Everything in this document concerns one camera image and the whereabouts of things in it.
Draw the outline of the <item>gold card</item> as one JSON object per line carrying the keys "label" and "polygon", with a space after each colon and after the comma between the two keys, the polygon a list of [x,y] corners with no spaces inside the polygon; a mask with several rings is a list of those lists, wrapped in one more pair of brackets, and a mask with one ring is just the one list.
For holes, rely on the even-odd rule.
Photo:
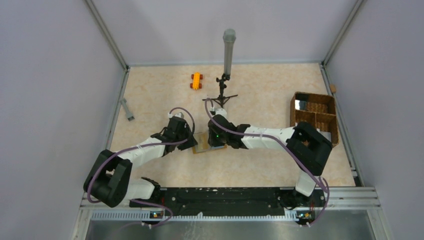
{"label": "gold card", "polygon": [[209,134],[207,131],[199,132],[194,135],[197,145],[194,147],[194,152],[196,154],[206,152],[210,145],[208,144]]}

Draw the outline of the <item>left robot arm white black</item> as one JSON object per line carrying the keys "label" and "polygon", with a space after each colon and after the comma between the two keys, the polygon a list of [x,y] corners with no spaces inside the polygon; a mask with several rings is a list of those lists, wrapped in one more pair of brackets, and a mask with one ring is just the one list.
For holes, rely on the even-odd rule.
{"label": "left robot arm white black", "polygon": [[158,183],[148,178],[130,182],[132,170],[175,149],[183,151],[196,144],[183,113],[169,115],[168,125],[145,141],[118,152],[105,149],[99,153],[83,184],[87,200],[111,208],[131,200],[142,200],[149,207],[156,206],[161,198]]}

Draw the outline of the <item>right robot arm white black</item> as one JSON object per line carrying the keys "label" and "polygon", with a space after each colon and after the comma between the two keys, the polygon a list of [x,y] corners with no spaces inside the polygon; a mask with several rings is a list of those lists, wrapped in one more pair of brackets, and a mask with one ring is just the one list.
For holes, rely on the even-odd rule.
{"label": "right robot arm white black", "polygon": [[316,186],[329,193],[328,182],[322,178],[322,173],[333,145],[308,122],[302,121],[287,128],[235,126],[221,114],[216,114],[210,118],[208,128],[219,142],[234,149],[270,149],[288,153],[301,170],[293,192],[297,205],[307,206],[314,198]]}

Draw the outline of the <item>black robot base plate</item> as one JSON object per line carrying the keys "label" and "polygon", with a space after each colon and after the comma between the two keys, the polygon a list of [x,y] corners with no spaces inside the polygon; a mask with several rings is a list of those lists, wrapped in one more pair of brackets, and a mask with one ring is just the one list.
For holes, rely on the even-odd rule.
{"label": "black robot base plate", "polygon": [[304,196],[292,187],[161,187],[154,186],[148,203],[169,208],[175,217],[266,217],[283,216],[304,208],[306,212],[324,206],[324,191]]}

